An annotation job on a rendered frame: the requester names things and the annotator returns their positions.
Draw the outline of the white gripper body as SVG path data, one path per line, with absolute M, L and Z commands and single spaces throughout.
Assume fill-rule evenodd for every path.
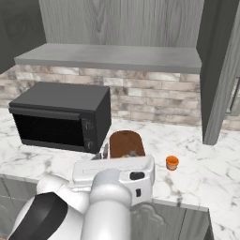
M 155 160 L 152 156 L 77 161 L 74 165 L 72 181 L 76 185 L 88 185 L 98 172 L 107 169 L 149 173 L 151 183 L 155 182 Z

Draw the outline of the brown wooden cutting board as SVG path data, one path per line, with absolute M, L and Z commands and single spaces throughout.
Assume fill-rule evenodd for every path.
M 119 130 L 110 137 L 110 158 L 121 158 L 134 151 L 137 156 L 144 156 L 141 136 L 132 130 Z

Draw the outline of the grey base cabinet door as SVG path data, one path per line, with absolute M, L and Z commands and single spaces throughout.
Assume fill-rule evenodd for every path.
M 131 240 L 179 240 L 185 208 L 155 202 L 131 208 Z
M 215 240 L 208 208 L 186 210 L 178 240 Z

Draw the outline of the grey base cabinet drawers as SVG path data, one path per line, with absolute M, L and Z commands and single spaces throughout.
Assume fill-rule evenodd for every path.
M 36 187 L 36 180 L 0 174 L 0 237 L 8 237 L 20 210 L 36 194 Z

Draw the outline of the small orange jar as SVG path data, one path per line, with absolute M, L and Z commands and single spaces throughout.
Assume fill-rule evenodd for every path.
M 166 167 L 169 171 L 175 171 L 179 164 L 179 159 L 176 156 L 166 157 Z

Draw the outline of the black microwave oven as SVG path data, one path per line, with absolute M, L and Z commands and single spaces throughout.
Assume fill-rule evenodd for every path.
M 110 88 L 38 82 L 9 103 L 22 143 L 96 154 L 112 124 Z

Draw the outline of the grey wall cabinet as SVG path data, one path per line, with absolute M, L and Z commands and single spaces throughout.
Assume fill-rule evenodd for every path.
M 46 43 L 18 65 L 198 74 L 203 0 L 39 0 Z

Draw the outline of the grey wall cabinet door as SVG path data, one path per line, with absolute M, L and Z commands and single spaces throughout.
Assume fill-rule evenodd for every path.
M 204 0 L 196 50 L 202 67 L 202 143 L 215 145 L 237 74 L 231 64 L 231 35 L 240 0 Z
M 0 74 L 14 58 L 46 43 L 38 0 L 0 0 Z

